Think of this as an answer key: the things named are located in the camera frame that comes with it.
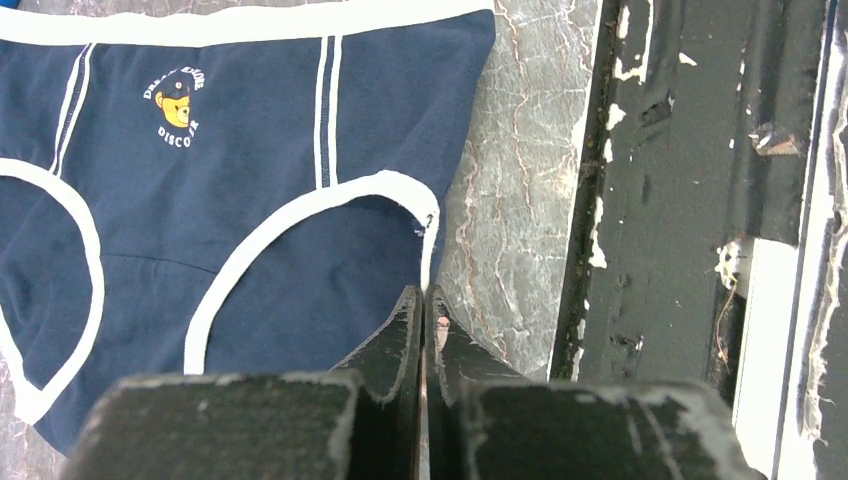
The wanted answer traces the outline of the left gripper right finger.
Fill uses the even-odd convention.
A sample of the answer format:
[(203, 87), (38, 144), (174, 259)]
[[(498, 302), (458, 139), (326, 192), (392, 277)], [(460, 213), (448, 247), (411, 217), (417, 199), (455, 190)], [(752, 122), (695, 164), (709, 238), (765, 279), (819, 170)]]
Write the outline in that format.
[(756, 479), (709, 387), (539, 382), (473, 340), (439, 286), (425, 297), (434, 479)]

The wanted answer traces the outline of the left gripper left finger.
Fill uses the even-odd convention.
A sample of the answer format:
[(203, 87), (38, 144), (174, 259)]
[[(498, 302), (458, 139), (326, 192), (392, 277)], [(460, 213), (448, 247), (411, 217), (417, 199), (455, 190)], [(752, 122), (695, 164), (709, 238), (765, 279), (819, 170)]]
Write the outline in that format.
[(148, 375), (91, 411), (66, 479), (413, 479), (424, 302), (327, 372)]

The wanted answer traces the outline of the navy blue white-trimmed underwear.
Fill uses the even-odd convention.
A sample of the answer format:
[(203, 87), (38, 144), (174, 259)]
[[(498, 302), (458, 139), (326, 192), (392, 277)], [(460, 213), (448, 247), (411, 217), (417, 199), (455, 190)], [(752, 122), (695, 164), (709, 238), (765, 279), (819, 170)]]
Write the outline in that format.
[(490, 1), (1, 12), (1, 353), (68, 454), (141, 374), (320, 371), (439, 263)]

